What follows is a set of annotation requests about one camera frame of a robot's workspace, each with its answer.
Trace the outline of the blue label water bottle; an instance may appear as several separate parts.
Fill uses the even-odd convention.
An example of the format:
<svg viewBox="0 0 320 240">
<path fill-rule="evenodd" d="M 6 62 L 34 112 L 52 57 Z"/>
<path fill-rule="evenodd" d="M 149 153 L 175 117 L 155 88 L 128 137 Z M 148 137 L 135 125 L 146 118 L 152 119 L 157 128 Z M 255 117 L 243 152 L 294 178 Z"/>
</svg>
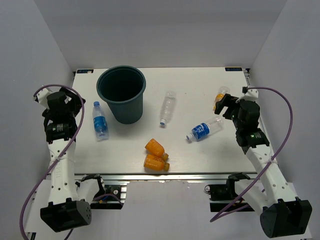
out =
<svg viewBox="0 0 320 240">
<path fill-rule="evenodd" d="M 96 138 L 99 141 L 107 140 L 109 138 L 109 129 L 105 113 L 99 101 L 93 103 L 92 119 Z"/>
</svg>

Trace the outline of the clear unlabelled plastic bottle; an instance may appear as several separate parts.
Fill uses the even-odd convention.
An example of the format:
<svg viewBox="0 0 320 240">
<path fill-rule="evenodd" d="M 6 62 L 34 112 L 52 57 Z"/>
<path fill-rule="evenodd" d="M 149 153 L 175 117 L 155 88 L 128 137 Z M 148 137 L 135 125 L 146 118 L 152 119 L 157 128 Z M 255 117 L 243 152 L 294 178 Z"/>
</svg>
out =
<svg viewBox="0 0 320 240">
<path fill-rule="evenodd" d="M 177 102 L 177 96 L 174 91 L 167 91 L 160 109 L 159 124 L 165 126 L 172 119 L 175 106 Z"/>
</svg>

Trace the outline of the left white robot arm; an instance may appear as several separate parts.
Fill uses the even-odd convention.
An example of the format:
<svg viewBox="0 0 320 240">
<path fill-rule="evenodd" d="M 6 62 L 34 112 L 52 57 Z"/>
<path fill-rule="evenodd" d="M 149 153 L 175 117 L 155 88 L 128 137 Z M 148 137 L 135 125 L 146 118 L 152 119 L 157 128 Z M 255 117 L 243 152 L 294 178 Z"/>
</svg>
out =
<svg viewBox="0 0 320 240">
<path fill-rule="evenodd" d="M 65 88 L 50 93 L 45 100 L 47 108 L 42 115 L 51 160 L 51 188 L 40 218 L 58 233 L 87 226 L 92 220 L 90 204 L 77 193 L 74 173 L 75 117 L 84 100 Z"/>
</svg>

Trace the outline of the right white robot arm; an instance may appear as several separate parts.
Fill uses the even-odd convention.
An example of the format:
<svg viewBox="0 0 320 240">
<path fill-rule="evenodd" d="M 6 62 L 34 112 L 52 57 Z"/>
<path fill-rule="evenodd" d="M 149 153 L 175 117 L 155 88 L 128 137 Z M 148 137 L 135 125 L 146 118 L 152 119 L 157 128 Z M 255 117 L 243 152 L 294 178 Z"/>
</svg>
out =
<svg viewBox="0 0 320 240">
<path fill-rule="evenodd" d="M 302 235 L 306 232 L 312 206 L 301 200 L 291 189 L 278 164 L 272 159 L 270 142 L 259 128 L 258 97 L 246 93 L 243 97 L 225 94 L 215 105 L 215 114 L 226 108 L 223 117 L 235 126 L 236 142 L 257 172 L 263 186 L 244 173 L 228 176 L 226 195 L 237 201 L 242 198 L 259 215 L 263 232 L 269 238 Z"/>
</svg>

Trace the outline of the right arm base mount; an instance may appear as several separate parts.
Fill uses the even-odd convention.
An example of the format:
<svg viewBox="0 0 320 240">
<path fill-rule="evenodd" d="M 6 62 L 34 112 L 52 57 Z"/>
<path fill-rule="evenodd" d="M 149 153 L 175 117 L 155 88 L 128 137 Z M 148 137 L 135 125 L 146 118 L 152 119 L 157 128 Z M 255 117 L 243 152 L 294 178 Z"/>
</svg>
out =
<svg viewBox="0 0 320 240">
<path fill-rule="evenodd" d="M 257 175 L 250 173 L 205 174 L 204 192 L 209 196 L 211 213 L 217 213 L 227 206 L 238 195 L 235 192 L 235 182 L 253 180 Z"/>
</svg>

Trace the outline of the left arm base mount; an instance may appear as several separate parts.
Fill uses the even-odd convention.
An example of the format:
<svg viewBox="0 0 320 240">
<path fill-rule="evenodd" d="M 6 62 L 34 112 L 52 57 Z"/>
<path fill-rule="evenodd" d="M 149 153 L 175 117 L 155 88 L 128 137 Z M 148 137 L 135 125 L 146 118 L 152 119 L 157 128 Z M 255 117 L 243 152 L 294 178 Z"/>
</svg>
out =
<svg viewBox="0 0 320 240">
<path fill-rule="evenodd" d="M 100 174 L 84 175 L 75 185 L 79 199 L 90 203 L 93 210 L 121 210 L 124 205 L 122 186 L 105 184 Z"/>
</svg>

